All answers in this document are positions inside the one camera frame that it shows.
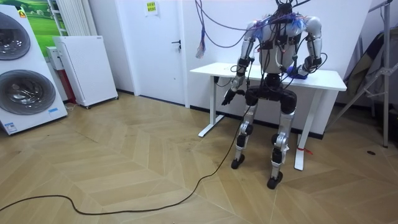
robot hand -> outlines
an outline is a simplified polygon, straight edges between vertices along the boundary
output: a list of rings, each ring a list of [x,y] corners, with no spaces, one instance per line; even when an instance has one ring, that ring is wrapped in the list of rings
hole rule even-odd
[[[224,101],[222,102],[221,105],[225,106],[231,103],[231,101],[234,99],[235,95],[243,95],[244,96],[244,91],[243,90],[237,90],[234,92],[232,89],[229,89],[224,96]]]

dryer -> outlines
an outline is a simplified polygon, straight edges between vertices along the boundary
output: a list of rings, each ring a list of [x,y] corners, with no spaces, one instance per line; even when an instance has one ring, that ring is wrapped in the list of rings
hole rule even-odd
[[[26,17],[0,5],[0,126],[8,134],[67,115]]]

desk top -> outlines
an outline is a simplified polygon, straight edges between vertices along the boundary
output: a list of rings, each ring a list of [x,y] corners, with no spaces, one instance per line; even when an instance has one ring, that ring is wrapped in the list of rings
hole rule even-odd
[[[225,77],[225,78],[234,78],[235,73],[231,72],[231,67],[236,64],[232,63],[212,63],[210,65],[206,65],[200,68],[196,68],[190,70],[193,73],[199,73],[202,75],[208,76],[217,76],[217,77]],[[249,74],[249,67],[246,72],[246,77]],[[261,79],[261,67],[260,65],[253,65],[250,72],[251,80],[260,80]],[[290,77],[287,77],[282,83],[287,85],[292,81]],[[302,86],[308,88],[318,88],[324,90],[338,90],[338,91],[346,91],[347,86],[342,81],[339,74],[335,71],[328,70],[318,70],[313,74],[309,74],[306,80],[294,79],[292,81],[292,86]]]

herringbone parquet floor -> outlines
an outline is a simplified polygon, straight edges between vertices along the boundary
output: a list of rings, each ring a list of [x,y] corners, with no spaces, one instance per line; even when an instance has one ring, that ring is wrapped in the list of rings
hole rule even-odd
[[[203,181],[181,205],[150,213],[85,217],[61,198],[37,199],[0,213],[0,223],[398,223],[398,150],[379,146],[371,120],[350,111],[324,140],[309,139],[313,155],[269,190],[275,129],[255,126],[246,161]],[[205,138],[208,114],[120,94],[91,110],[6,136],[0,134],[0,207],[24,197],[65,194],[85,212],[154,208],[175,203],[214,171],[238,121],[225,118]],[[297,136],[291,138],[294,148]],[[371,156],[366,151],[376,153]]]

white door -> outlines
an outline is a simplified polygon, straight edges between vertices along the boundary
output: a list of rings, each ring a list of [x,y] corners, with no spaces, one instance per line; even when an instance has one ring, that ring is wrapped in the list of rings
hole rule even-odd
[[[155,12],[148,12],[155,3]],[[138,95],[184,104],[178,1],[116,1]]]

